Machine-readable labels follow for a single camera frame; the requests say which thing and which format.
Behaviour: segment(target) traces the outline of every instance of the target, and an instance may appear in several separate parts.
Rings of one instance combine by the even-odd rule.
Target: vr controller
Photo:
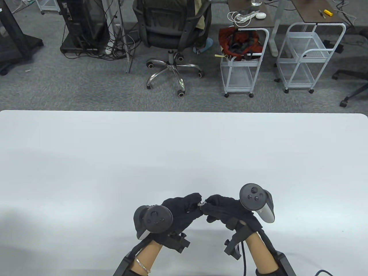
[[[273,201],[271,194],[254,183],[245,184],[240,189],[240,202],[244,208],[255,211],[263,221],[273,223]],[[150,233],[163,233],[171,227],[173,214],[168,208],[161,205],[143,205],[134,213],[134,225],[137,231],[137,239],[143,240]]]

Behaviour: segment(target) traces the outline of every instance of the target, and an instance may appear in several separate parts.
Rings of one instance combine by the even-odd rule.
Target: chrome chair leg
[[[175,67],[172,68],[172,71],[174,72],[174,74],[175,74],[175,76],[176,76],[176,78],[179,82],[180,90],[185,92],[184,80],[182,79],[180,73],[178,72],[178,70]]]
[[[195,68],[198,71],[202,71],[201,68],[196,64],[177,64],[176,67],[178,67],[178,68]]]
[[[166,66],[166,62],[163,61],[163,60],[149,59],[149,60],[146,61],[146,64],[148,64],[150,62],[153,63],[153,64],[155,64],[155,65]]]
[[[165,68],[163,68],[162,70],[160,70],[160,71],[158,71],[158,72],[156,72],[156,73],[152,74],[152,75],[148,78],[148,80],[147,80],[147,87],[151,87],[153,79],[154,79],[154,78],[156,78],[158,75],[160,75],[160,74],[164,73],[164,72],[165,72],[165,71],[167,71],[167,70],[168,70],[168,68],[167,68],[167,67],[165,67]]]

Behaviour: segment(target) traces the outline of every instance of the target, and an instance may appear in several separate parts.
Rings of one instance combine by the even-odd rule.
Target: gloved hand
[[[255,232],[262,229],[262,225],[253,212],[245,209],[240,200],[221,195],[211,195],[205,202],[201,209],[207,215],[207,222],[209,223],[220,220],[227,224],[230,219],[236,218],[244,221]]]
[[[164,244],[168,235],[180,234],[195,219],[203,215],[198,206],[201,200],[202,196],[199,193],[165,200],[161,205],[168,208],[173,214],[173,223],[167,231],[160,234],[151,233],[148,237],[153,238],[159,244]]]

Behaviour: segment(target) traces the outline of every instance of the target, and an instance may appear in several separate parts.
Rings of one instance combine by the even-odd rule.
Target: gray carpet
[[[355,0],[345,8],[358,17],[355,24],[367,25],[368,5],[366,0]],[[10,8],[15,5],[8,1]],[[135,22],[131,9],[132,0],[124,3],[124,19]],[[273,67],[275,58],[267,50],[261,66],[254,94],[250,99],[245,94],[223,97],[219,68],[217,33],[220,27],[229,25],[226,19],[226,5],[212,7],[213,25],[210,37],[215,40],[213,48],[201,56],[190,49],[184,52],[185,61],[203,67],[206,76],[199,79],[194,72],[184,72],[187,86],[185,97],[178,98],[178,84],[171,73],[160,76],[153,82],[153,89],[147,90],[145,82],[155,69],[148,69],[145,60],[149,57],[166,59],[167,51],[145,48],[141,45],[135,55],[130,74],[125,74],[125,60],[104,61],[83,57],[75,60],[65,58],[59,51],[64,21],[57,13],[41,15],[36,4],[15,14],[23,32],[43,39],[45,46],[35,55],[33,62],[18,65],[4,77],[0,77],[0,110],[41,109],[41,110],[129,110],[129,111],[191,111],[191,112],[322,112],[322,113],[363,113],[368,115],[368,93],[351,100],[348,107],[339,107],[339,102],[352,90],[365,82],[349,77],[338,81],[331,75],[338,69],[366,71],[368,46],[345,45],[342,54],[334,54],[315,93],[290,91],[283,93],[282,84],[275,83],[277,72]],[[301,21],[295,11],[286,11],[283,24]],[[322,38],[331,40],[325,32]],[[282,42],[282,34],[277,43]],[[364,41],[362,37],[346,35],[346,41]]]

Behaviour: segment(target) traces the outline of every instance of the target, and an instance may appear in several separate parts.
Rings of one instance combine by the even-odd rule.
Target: office chair
[[[204,72],[196,64],[177,64],[176,60],[183,61],[184,57],[181,52],[185,48],[194,46],[197,38],[204,33],[206,28],[210,27],[211,3],[204,1],[197,15],[195,15],[194,0],[187,0],[186,7],[174,7],[174,5],[171,7],[167,3],[170,3],[170,0],[164,4],[160,0],[134,0],[133,10],[138,20],[139,36],[144,45],[146,47],[154,46],[169,50],[168,61],[149,59],[146,62],[148,68],[153,68],[154,66],[163,67],[159,72],[148,78],[147,89],[152,88],[154,78],[167,70],[171,70],[180,85],[180,90],[177,91],[177,94],[183,97],[185,84],[178,69],[197,69],[200,78],[204,76]],[[202,16],[205,18],[205,30],[196,28]]]
[[[359,32],[359,34],[361,36],[364,36],[365,38],[368,39],[368,29],[364,29],[362,31]],[[356,77],[359,79],[364,79],[366,81],[368,81],[368,72],[355,72],[355,71],[349,71],[349,70],[337,70],[333,75],[332,78],[333,79],[338,79],[340,73],[348,75],[348,76],[352,76],[352,77]],[[357,90],[355,90],[353,93],[351,93],[350,95],[346,96],[345,99],[343,99],[340,102],[340,106],[341,107],[346,107],[348,101],[352,98],[355,97],[356,95],[360,94],[361,92],[365,91],[368,89],[368,83],[363,85],[362,87],[358,88]]]

